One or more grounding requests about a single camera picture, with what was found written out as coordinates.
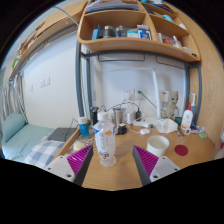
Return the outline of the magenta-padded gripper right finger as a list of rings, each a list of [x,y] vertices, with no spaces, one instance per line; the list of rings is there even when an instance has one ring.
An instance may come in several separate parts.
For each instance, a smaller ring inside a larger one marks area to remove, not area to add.
[[[167,156],[157,157],[136,145],[133,157],[143,186],[180,170]]]

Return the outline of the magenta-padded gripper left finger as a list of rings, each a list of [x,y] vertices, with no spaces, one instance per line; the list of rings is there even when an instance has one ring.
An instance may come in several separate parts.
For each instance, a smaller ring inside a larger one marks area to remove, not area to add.
[[[67,157],[62,155],[58,156],[45,170],[81,186],[84,182],[92,156],[93,146],[90,145]]]

